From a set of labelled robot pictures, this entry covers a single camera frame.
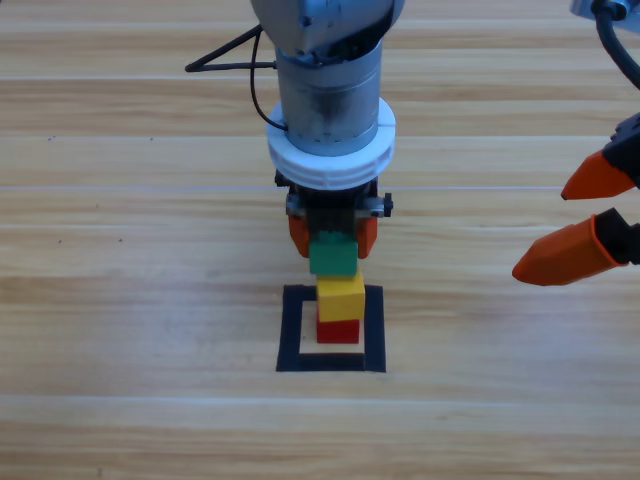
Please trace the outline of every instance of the wire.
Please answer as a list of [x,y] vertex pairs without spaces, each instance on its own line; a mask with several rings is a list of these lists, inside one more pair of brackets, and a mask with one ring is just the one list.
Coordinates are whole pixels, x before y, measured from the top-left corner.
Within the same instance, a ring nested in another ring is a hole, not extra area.
[[264,112],[260,108],[260,105],[258,104],[258,97],[256,95],[255,77],[256,77],[256,57],[258,56],[258,46],[260,45],[260,35],[262,35],[262,27],[260,27],[260,30],[256,34],[256,39],[253,44],[253,54],[251,55],[251,73],[249,76],[249,83],[251,84],[251,99],[253,100],[253,105],[256,107],[256,111],[258,112],[258,115],[260,115],[265,122],[267,122],[272,127],[275,127],[279,130],[284,130],[286,132],[289,130],[289,127],[287,127],[286,125],[279,125],[273,120],[271,120],[269,117],[267,117],[264,114]]
[[200,69],[202,67],[204,67],[207,63],[209,63],[209,62],[211,62],[211,61],[213,61],[213,60],[215,60],[217,58],[220,58],[221,56],[223,56],[224,54],[230,52],[234,48],[237,48],[240,45],[248,42],[252,38],[255,38],[261,32],[262,32],[262,25],[257,25],[255,27],[253,27],[251,30],[249,30],[248,32],[243,33],[238,38],[235,38],[235,39],[231,40],[226,45],[223,45],[222,47],[218,48],[217,50],[214,50],[210,54],[205,55],[204,57],[202,57],[202,58],[196,60],[195,62],[187,65],[185,67],[185,71],[187,73],[194,73],[194,72],[202,71]]
[[[222,63],[219,65],[205,65],[199,68],[198,72],[220,72],[224,70],[250,70],[251,63]],[[276,70],[276,62],[256,62],[255,68],[273,68]]]
[[596,25],[602,46],[620,71],[640,90],[640,66],[624,48],[613,28],[613,11],[603,8],[596,15]]

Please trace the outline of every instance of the black tape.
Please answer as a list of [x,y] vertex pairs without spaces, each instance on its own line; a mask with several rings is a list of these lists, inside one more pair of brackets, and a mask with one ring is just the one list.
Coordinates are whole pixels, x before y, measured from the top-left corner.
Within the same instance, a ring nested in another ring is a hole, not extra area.
[[282,327],[278,372],[386,372],[384,291],[366,286],[364,353],[300,353],[302,304],[317,300],[315,287],[286,285],[282,296]]

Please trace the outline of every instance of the wooden table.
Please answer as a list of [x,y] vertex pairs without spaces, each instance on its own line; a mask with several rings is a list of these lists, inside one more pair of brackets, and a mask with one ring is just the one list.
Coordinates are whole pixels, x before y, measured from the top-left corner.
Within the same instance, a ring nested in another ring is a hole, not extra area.
[[274,371],[283,285],[313,279],[247,74],[183,72],[250,2],[4,0],[0,478],[639,478],[640,271],[511,277],[561,226],[638,221],[635,192],[559,197],[638,111],[568,4],[408,0],[389,35],[374,375]]

